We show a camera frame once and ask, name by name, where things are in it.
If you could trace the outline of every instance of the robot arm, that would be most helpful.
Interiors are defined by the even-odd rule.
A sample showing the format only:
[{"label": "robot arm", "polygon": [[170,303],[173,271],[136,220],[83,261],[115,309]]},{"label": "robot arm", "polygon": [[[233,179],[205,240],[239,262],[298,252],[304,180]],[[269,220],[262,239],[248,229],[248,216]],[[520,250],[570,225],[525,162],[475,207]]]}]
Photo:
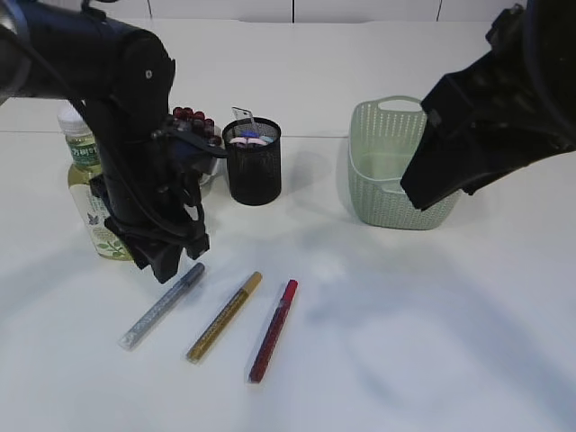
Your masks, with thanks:
[{"label": "robot arm", "polygon": [[192,259],[208,250],[198,177],[226,153],[172,128],[176,64],[158,37],[87,1],[75,13],[6,0],[0,23],[0,98],[66,98],[75,106],[97,139],[103,176],[92,186],[110,211],[106,226],[137,266],[150,265],[163,283],[183,249]]},{"label": "robot arm", "polygon": [[576,30],[571,0],[504,11],[491,52],[444,76],[422,102],[427,127],[401,185],[425,210],[576,149]]}]

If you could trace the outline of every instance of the bottle label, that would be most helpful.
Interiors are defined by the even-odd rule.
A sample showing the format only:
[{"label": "bottle label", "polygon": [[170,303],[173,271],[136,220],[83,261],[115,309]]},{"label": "bottle label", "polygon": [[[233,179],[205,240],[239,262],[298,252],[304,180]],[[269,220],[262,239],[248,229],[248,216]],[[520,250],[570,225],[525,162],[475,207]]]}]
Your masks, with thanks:
[{"label": "bottle label", "polygon": [[74,159],[74,165],[77,167],[93,167],[94,165],[100,164],[100,158],[98,157],[95,144],[69,147],[72,159]]},{"label": "bottle label", "polygon": [[104,221],[110,215],[104,202],[92,195],[87,184],[73,184],[70,193],[76,207],[90,233],[96,252],[103,257],[113,259],[131,259],[122,242],[104,226]]}]

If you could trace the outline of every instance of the plastic bottle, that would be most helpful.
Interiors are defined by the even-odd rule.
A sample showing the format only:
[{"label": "plastic bottle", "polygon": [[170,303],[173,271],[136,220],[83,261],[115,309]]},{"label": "plastic bottle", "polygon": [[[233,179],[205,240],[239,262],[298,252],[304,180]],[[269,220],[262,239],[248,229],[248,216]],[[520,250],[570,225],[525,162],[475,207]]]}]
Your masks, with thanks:
[{"label": "plastic bottle", "polygon": [[104,226],[104,221],[110,214],[104,202],[95,197],[90,190],[90,179],[102,173],[94,135],[69,103],[60,110],[58,122],[72,154],[73,162],[68,170],[68,188],[96,252],[108,259],[131,260],[122,242]]}]

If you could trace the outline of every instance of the bottle cap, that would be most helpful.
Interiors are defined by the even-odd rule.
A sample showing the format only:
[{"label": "bottle cap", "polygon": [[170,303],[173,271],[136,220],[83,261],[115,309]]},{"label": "bottle cap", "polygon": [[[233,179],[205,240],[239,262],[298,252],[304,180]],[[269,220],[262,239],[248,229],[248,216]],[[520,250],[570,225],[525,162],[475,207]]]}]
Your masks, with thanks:
[{"label": "bottle cap", "polygon": [[70,103],[65,103],[60,108],[58,123],[64,134],[69,137],[85,137],[92,133],[84,119]]}]

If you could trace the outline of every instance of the basket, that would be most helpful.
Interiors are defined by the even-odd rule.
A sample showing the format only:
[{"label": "basket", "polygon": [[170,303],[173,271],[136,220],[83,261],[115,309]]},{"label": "basket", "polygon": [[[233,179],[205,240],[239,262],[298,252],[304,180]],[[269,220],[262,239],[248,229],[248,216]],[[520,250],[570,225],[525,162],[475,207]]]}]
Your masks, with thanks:
[{"label": "basket", "polygon": [[461,192],[425,211],[416,210],[400,180],[414,155],[427,116],[423,111],[387,111],[382,103],[419,100],[393,96],[360,103],[350,126],[348,182],[358,217],[370,225],[399,230],[432,230],[452,211]]}]

